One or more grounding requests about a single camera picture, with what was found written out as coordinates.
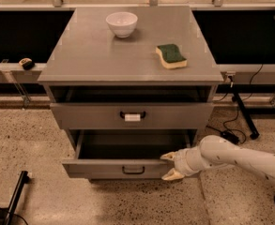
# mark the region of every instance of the gray countertop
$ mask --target gray countertop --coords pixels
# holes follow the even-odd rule
[[[138,16],[136,30],[118,38],[105,19]],[[188,65],[166,69],[156,47],[175,43]],[[39,83],[204,83],[222,81],[219,67],[189,7],[78,7]]]

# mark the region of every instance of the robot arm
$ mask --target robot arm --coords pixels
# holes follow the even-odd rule
[[[267,179],[275,187],[275,154],[238,147],[214,135],[204,137],[196,147],[165,154],[161,159],[175,163],[175,167],[162,177],[163,180],[235,165]]]

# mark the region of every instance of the closed drawer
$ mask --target closed drawer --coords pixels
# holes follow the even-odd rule
[[[182,104],[59,104],[51,105],[62,129],[204,128],[210,103]]]
[[[183,130],[88,130],[80,135],[75,158],[62,163],[69,177],[161,178],[174,165],[160,156],[188,144]]]

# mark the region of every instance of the sponge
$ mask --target sponge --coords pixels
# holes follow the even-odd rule
[[[167,69],[183,68],[187,65],[186,58],[181,55],[175,44],[157,46],[156,53],[160,56],[162,65]]]

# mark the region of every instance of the gray cabinet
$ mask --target gray cabinet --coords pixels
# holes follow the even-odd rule
[[[130,11],[136,31],[114,37],[105,18]],[[220,70],[189,7],[78,7],[38,82],[75,149],[69,177],[161,178],[164,153],[191,146],[212,113]],[[188,66],[167,70],[155,48],[175,43]]]

